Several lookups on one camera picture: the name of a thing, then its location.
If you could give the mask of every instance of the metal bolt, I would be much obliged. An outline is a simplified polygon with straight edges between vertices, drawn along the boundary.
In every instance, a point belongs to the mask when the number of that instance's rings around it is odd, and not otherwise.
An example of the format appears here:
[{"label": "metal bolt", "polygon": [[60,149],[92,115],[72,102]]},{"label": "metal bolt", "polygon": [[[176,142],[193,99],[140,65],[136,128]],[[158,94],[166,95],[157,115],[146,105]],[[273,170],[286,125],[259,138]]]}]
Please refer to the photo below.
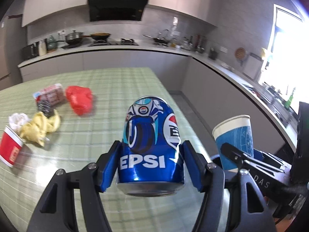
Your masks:
[{"label": "metal bolt", "polygon": [[96,165],[96,163],[92,162],[92,163],[89,163],[89,164],[87,165],[87,167],[88,167],[89,169],[96,169],[97,165]]},{"label": "metal bolt", "polygon": [[58,169],[56,171],[56,175],[62,175],[64,173],[64,170],[63,169]]},{"label": "metal bolt", "polygon": [[216,164],[214,164],[214,163],[208,163],[208,164],[207,164],[207,167],[208,167],[209,169],[215,169],[217,166],[216,166]]},{"label": "metal bolt", "polygon": [[248,172],[247,169],[241,168],[241,169],[239,170],[239,173],[240,173],[240,175],[247,175],[249,172]]}]

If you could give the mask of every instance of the blue soda can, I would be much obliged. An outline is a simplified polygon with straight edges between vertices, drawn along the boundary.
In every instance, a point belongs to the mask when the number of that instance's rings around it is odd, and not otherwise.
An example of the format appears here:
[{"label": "blue soda can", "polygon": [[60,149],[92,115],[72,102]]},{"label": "blue soda can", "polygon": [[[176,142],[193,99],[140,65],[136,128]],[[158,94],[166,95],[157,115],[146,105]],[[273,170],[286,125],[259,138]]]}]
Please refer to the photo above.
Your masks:
[{"label": "blue soda can", "polygon": [[175,194],[184,186],[180,137],[171,107],[146,96],[130,106],[123,131],[117,186],[142,197]]}]

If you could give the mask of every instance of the crumpled white tissue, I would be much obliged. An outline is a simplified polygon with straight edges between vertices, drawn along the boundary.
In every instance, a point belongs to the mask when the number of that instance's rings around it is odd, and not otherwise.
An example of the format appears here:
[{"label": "crumpled white tissue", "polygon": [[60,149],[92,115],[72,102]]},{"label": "crumpled white tissue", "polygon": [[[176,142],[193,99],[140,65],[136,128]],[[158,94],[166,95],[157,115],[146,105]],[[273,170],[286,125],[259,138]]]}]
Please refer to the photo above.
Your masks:
[{"label": "crumpled white tissue", "polygon": [[11,116],[9,116],[10,127],[17,134],[19,134],[21,127],[29,121],[30,119],[24,113],[14,113]]}]

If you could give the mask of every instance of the floor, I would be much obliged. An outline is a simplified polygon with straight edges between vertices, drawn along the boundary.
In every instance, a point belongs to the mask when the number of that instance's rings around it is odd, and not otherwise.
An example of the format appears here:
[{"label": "floor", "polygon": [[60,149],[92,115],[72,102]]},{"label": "floor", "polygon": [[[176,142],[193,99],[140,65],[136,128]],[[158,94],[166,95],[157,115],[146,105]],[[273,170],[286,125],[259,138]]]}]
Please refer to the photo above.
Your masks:
[{"label": "floor", "polygon": [[194,111],[189,106],[184,97],[181,94],[171,94],[171,96],[173,97],[174,101],[176,102],[186,119],[189,121],[191,127],[202,142],[209,156],[218,154],[214,138],[207,131],[203,123],[200,121],[199,117],[194,113]]}]

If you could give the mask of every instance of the green bottle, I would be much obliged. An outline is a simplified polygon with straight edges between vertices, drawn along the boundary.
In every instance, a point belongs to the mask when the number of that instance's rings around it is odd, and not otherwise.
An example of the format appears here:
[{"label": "green bottle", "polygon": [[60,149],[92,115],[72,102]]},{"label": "green bottle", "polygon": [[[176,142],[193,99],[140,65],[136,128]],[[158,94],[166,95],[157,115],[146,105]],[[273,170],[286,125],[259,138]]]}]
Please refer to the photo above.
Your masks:
[{"label": "green bottle", "polygon": [[291,102],[292,102],[292,99],[293,99],[293,94],[294,94],[294,91],[295,91],[296,87],[293,88],[293,91],[291,93],[291,96],[289,97],[288,101],[285,102],[284,106],[285,108],[289,109],[290,105],[291,105]]}]

